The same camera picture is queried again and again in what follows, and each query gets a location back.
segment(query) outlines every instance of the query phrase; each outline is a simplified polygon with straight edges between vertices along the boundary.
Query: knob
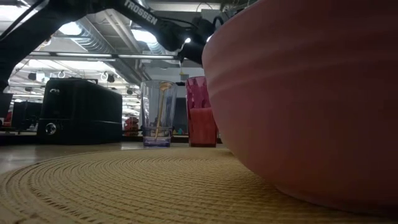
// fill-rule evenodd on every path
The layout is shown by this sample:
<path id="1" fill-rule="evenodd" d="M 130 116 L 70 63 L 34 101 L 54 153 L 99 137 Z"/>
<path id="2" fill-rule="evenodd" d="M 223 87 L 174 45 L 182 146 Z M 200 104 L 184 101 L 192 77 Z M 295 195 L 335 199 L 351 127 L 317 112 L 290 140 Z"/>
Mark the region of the knob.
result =
<path id="1" fill-rule="evenodd" d="M 53 123 L 49 123 L 45 126 L 45 133 L 48 135 L 53 135 L 57 131 L 57 126 Z"/>

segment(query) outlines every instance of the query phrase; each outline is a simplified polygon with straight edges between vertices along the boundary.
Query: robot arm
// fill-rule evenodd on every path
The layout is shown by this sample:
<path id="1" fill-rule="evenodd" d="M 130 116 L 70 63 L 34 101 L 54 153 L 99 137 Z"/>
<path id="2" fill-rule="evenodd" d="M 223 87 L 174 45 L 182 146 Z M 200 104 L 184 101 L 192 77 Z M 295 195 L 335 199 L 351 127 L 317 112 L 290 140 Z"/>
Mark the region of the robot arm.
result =
<path id="1" fill-rule="evenodd" d="M 201 21 L 204 29 L 201 29 L 203 26 L 182 27 L 156 17 L 133 0 L 50 0 L 39 12 L 0 40 L 0 90 L 5 88 L 14 67 L 62 25 L 105 9 L 115 9 L 151 32 L 165 49 L 180 50 L 183 58 L 199 64 L 206 40 L 214 32 L 214 29 L 208 28 L 211 25 L 209 21 Z M 187 38 L 191 42 L 184 44 Z"/>

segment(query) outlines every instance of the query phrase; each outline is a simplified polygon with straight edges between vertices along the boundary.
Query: woven placemat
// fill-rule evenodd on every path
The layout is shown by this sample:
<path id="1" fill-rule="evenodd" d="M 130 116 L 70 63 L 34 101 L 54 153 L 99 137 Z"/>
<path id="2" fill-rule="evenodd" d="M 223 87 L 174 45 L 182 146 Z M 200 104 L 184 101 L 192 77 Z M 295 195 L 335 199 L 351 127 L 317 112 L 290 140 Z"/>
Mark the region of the woven placemat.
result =
<path id="1" fill-rule="evenodd" d="M 393 223 L 286 196 L 226 149 L 78 154 L 0 184 L 0 223 Z"/>

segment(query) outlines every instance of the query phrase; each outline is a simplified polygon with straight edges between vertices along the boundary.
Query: pink bowl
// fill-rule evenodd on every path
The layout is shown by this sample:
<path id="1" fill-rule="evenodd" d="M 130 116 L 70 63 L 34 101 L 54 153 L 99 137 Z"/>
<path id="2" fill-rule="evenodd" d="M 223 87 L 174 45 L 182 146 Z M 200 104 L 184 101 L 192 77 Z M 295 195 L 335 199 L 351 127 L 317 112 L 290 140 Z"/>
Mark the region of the pink bowl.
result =
<path id="1" fill-rule="evenodd" d="M 203 53 L 223 142 L 291 196 L 398 213 L 398 1 L 262 0 Z"/>

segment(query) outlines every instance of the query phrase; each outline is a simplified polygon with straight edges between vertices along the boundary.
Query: drinking glass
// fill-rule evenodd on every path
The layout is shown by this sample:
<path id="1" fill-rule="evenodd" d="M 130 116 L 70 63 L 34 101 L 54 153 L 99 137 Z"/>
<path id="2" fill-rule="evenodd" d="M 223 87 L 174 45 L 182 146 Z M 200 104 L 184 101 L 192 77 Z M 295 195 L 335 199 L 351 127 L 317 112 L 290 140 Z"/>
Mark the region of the drinking glass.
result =
<path id="1" fill-rule="evenodd" d="M 149 80 L 141 83 L 141 119 L 144 146 L 170 147 L 177 85 Z"/>
<path id="2" fill-rule="evenodd" d="M 189 78 L 187 88 L 188 135 L 191 147 L 216 147 L 217 125 L 207 92 L 205 77 Z"/>

